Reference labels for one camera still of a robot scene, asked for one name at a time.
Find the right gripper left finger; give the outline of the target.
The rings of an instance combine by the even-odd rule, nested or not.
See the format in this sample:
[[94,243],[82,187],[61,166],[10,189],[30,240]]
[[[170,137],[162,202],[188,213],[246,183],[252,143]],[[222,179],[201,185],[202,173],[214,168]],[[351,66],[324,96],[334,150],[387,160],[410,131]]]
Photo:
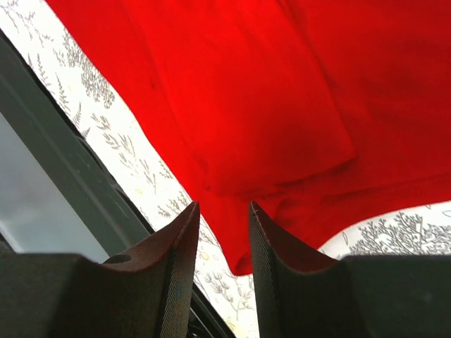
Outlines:
[[1,336],[184,337],[199,219],[193,202],[105,263],[2,251]]

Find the floral table mat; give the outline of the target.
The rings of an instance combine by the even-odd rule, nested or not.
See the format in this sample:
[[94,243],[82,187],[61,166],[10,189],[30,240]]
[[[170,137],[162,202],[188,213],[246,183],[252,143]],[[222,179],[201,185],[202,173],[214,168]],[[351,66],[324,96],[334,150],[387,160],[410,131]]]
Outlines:
[[[1,29],[153,228],[188,205],[189,195],[147,141],[112,86],[43,1],[2,1]],[[429,204],[361,221],[331,237],[321,252],[448,254],[450,203]],[[199,231],[194,280],[236,337],[258,337],[251,276],[233,276],[206,222]]]

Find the red t shirt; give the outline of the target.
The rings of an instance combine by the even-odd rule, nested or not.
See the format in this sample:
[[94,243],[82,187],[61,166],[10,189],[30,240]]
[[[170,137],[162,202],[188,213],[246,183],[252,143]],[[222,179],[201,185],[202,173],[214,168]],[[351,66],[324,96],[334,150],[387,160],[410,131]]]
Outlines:
[[235,275],[257,202],[312,247],[450,200],[449,1],[50,1]]

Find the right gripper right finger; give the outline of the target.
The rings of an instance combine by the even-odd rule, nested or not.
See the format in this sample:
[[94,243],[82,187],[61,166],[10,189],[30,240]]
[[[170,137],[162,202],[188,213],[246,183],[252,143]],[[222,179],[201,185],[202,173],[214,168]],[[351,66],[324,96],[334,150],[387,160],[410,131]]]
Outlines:
[[249,206],[262,337],[449,337],[448,256],[335,260]]

